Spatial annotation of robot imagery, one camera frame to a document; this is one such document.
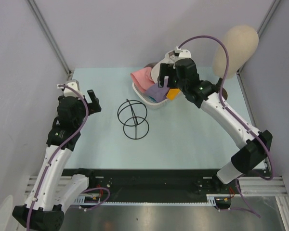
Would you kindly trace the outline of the pink bucket hat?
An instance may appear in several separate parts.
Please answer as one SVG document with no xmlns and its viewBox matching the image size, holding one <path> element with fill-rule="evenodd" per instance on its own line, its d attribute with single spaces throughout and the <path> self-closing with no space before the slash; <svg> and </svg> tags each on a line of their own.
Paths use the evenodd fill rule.
<svg viewBox="0 0 289 231">
<path fill-rule="evenodd" d="M 134 85 L 141 93 L 145 93 L 151 86 L 155 84 L 151 77 L 151 67 L 145 67 L 141 70 L 131 73 Z"/>
</svg>

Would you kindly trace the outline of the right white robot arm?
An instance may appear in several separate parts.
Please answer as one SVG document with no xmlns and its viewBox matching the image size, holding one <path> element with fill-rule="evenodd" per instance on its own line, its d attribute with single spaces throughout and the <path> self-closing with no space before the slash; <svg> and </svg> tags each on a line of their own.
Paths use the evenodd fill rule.
<svg viewBox="0 0 289 231">
<path fill-rule="evenodd" d="M 219 94 L 216 85 L 199 78 L 192 59 L 183 58 L 175 63 L 161 61 L 158 67 L 158 86 L 161 88 L 166 84 L 170 89 L 178 88 L 189 102 L 218 122 L 239 149 L 212 181 L 216 192 L 224 193 L 229 189 L 231 181 L 249 173 L 268 158 L 272 134 L 267 130 L 259 131 L 233 111 Z"/>
</svg>

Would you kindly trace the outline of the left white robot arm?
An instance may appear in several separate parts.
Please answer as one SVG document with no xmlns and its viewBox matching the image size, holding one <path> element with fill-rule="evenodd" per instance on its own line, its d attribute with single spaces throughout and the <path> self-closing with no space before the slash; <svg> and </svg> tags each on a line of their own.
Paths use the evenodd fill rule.
<svg viewBox="0 0 289 231">
<path fill-rule="evenodd" d="M 94 170 L 79 168 L 70 182 L 57 192 L 65 165 L 80 138 L 80 130 L 88 116 L 100 112 L 101 106 L 93 90 L 87 91 L 91 103 L 80 93 L 58 98 L 57 116 L 48 134 L 44 161 L 30 195 L 24 205 L 13 209 L 13 217 L 26 230 L 58 231 L 65 212 L 83 192 L 94 191 L 97 181 Z"/>
</svg>

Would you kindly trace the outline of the purple bucket hat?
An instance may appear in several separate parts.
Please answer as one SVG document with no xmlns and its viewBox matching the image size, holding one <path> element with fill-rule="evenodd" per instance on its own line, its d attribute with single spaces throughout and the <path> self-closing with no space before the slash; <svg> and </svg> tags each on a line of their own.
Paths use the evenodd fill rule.
<svg viewBox="0 0 289 231">
<path fill-rule="evenodd" d="M 156 83 L 145 91 L 145 95 L 159 103 L 166 99 L 166 95 L 168 94 L 169 90 L 170 88 L 167 86 L 160 88 L 158 83 Z"/>
</svg>

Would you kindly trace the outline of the grey beige bucket hat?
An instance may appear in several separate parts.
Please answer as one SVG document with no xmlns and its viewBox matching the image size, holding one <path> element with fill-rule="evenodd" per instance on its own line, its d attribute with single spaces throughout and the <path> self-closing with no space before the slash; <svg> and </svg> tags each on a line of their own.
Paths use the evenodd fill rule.
<svg viewBox="0 0 289 231">
<path fill-rule="evenodd" d="M 160 75 L 160 66 L 166 64 L 165 62 L 158 62 L 158 63 L 149 63 L 145 66 L 145 68 L 150 67 L 151 70 L 151 78 L 154 83 L 158 83 L 159 75 Z"/>
</svg>

